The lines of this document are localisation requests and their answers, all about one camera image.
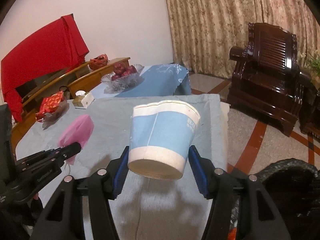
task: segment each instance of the metal rivet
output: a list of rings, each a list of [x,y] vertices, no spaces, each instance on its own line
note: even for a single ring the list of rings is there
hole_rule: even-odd
[[[105,169],[101,169],[101,170],[98,170],[98,175],[102,176],[102,175],[105,175],[107,173],[107,170]]]
[[[72,181],[72,179],[73,179],[72,176],[66,176],[66,177],[64,177],[63,180],[64,180],[65,182],[70,182],[70,181]]]
[[[251,174],[251,175],[249,175],[249,180],[251,180],[251,181],[257,181],[257,176],[256,175],[253,175],[253,174]]]
[[[214,173],[217,174],[217,175],[222,175],[222,174],[223,174],[223,169],[216,168],[216,169],[214,170]]]

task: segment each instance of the red fabric cover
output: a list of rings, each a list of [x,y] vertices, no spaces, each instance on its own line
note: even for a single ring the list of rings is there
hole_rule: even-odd
[[[31,34],[1,61],[4,101],[15,120],[22,121],[22,98],[15,90],[57,70],[78,67],[89,52],[72,15],[62,16]]]

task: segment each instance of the paper cup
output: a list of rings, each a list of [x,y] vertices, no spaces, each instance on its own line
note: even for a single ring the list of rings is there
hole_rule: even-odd
[[[200,121],[186,102],[165,100],[133,108],[128,168],[154,179],[180,179]]]

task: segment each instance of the red fruit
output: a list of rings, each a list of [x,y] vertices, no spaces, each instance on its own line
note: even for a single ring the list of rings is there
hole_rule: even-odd
[[[127,76],[127,75],[130,75],[131,72],[130,71],[124,71],[122,74],[121,74],[121,77],[124,77],[124,76]]]
[[[125,71],[125,64],[123,62],[116,62],[113,65],[113,71],[117,75],[121,75]]]
[[[114,80],[116,80],[118,78],[121,78],[121,76],[120,75],[114,75],[114,76],[112,76],[111,81],[114,81]]]
[[[126,71],[130,71],[130,73],[136,73],[137,72],[136,68],[133,65],[131,65],[129,67],[126,67],[125,70]]]

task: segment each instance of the floral curtain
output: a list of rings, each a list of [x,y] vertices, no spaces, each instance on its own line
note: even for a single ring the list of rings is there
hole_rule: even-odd
[[[248,23],[281,26],[298,38],[298,52],[320,46],[320,27],[303,0],[166,0],[174,62],[196,73],[230,78],[232,46],[246,47]]]

